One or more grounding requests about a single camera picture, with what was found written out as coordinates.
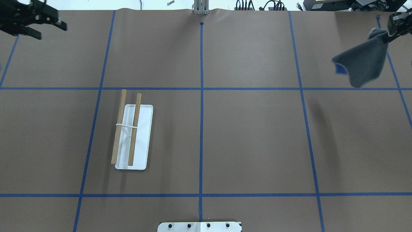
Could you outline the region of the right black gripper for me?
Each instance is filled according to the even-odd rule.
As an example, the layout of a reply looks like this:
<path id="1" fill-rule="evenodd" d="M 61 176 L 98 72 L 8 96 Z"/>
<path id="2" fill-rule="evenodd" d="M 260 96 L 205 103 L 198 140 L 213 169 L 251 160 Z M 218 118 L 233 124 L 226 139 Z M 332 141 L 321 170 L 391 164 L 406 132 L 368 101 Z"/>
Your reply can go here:
<path id="1" fill-rule="evenodd" d="M 390 43 L 401 35 L 411 33 L 412 12 L 395 12 L 388 19 L 388 34 L 383 34 L 384 43 Z"/>

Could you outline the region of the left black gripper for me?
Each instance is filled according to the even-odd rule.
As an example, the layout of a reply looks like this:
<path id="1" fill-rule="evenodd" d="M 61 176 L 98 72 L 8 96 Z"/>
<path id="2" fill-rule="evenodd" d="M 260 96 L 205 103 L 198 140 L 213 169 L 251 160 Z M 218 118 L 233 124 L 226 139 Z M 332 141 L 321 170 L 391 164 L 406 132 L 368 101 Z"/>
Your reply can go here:
<path id="1" fill-rule="evenodd" d="M 30 0 L 23 4 L 17 0 L 2 0 L 0 2 L 1 31 L 15 30 L 18 34 L 42 39 L 41 32 L 27 27 L 31 24 L 50 24 L 67 31 L 67 24 L 61 20 L 57 9 L 40 0 Z"/>

